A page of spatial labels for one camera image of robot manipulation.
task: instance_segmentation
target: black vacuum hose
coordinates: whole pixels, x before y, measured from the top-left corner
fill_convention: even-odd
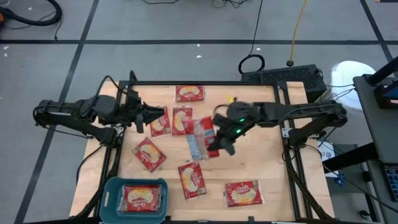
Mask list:
[[[55,15],[53,16],[53,18],[51,18],[49,20],[46,20],[46,21],[33,21],[33,20],[30,20],[30,19],[25,19],[25,18],[23,18],[21,16],[15,15],[11,10],[5,9],[5,8],[2,8],[2,7],[0,7],[0,13],[3,14],[5,17],[8,17],[10,19],[14,19],[14,20],[16,20],[18,22],[25,23],[25,24],[28,24],[28,25],[32,25],[32,26],[49,26],[49,25],[52,25],[52,24],[56,24],[61,19],[62,10],[61,10],[60,5],[56,1],[54,1],[54,0],[47,0],[47,1],[54,6]]]

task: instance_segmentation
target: blue plastic basket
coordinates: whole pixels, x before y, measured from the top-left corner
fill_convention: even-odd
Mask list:
[[[129,212],[118,210],[120,199],[123,197],[123,185],[160,184],[162,186],[162,198],[158,212]],[[166,218],[167,204],[169,202],[169,188],[164,179],[122,179],[111,178],[105,185],[102,196],[99,216],[106,224],[159,224]]]

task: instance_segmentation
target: snack package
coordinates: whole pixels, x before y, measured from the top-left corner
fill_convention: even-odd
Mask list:
[[[198,162],[180,166],[178,172],[180,173],[185,199],[196,198],[207,193],[205,180]]]
[[[188,85],[175,87],[175,101],[198,101],[205,97],[203,85]]]
[[[123,185],[121,212],[157,212],[160,208],[162,187],[153,185]]]
[[[225,185],[225,202],[227,207],[257,205],[264,203],[260,193],[259,181],[247,181]]]
[[[149,138],[145,138],[138,146],[132,149],[137,158],[153,172],[160,167],[166,160],[166,156]]]
[[[152,137],[157,137],[170,134],[171,132],[169,114],[167,112],[167,107],[164,107],[164,115],[150,123],[150,135]]]
[[[184,135],[186,134],[185,128],[187,127],[187,121],[192,120],[192,108],[180,107],[173,108],[173,127],[172,134]]]
[[[187,122],[185,130],[189,150],[194,161],[214,158],[220,156],[218,150],[208,151],[207,148],[215,140],[213,123],[211,117],[191,120]]]

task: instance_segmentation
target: yellow cable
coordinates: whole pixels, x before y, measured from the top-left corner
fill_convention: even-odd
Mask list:
[[[297,23],[296,23],[296,27],[294,28],[293,42],[292,42],[292,51],[290,52],[290,60],[291,60],[291,61],[293,60],[294,42],[295,42],[295,40],[296,40],[297,27],[299,26],[299,23],[300,23],[300,21],[301,21],[301,17],[303,16],[303,12],[304,12],[305,5],[306,5],[306,4],[307,4],[307,0],[304,0],[304,4],[303,4],[303,7],[301,8],[300,15],[298,16],[298,20],[297,20]]]

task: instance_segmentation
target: wooden tabletop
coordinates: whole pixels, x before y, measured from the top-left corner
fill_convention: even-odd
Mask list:
[[[302,83],[288,83],[288,88],[292,104],[307,102]],[[271,86],[205,86],[204,101],[187,103],[174,102],[175,86],[139,85],[134,89],[149,105],[167,106],[170,119],[172,108],[181,105],[191,106],[193,118],[199,118],[211,115],[215,106],[228,103],[228,97],[237,96],[239,101],[246,102],[275,101]],[[101,94],[115,96],[116,88],[112,83],[105,83]],[[299,128],[309,121],[310,118],[297,119],[295,124]],[[158,172],[150,173],[131,152],[131,149],[145,137],[149,137],[167,156],[166,163]],[[311,139],[307,144],[317,146],[316,141]],[[169,186],[167,215],[171,215],[172,220],[245,221],[248,220],[248,216],[253,216],[256,221],[294,220],[287,170],[281,158],[283,147],[279,127],[254,127],[245,136],[238,138],[234,146],[234,156],[220,150],[220,157],[200,161],[208,193],[204,197],[185,200],[177,170],[178,166],[192,159],[185,136],[151,138],[149,126],[144,127],[144,134],[138,134],[133,125],[125,132],[119,177],[165,179]],[[85,156],[97,147],[97,140],[89,140]],[[80,212],[98,188],[104,152],[104,149],[97,152],[81,168],[70,215]],[[334,216],[319,153],[308,147],[301,149],[301,154],[309,191],[324,210]],[[226,208],[223,198],[224,185],[248,180],[260,181],[265,203]],[[300,213],[305,217],[302,195],[299,190],[297,192]]]

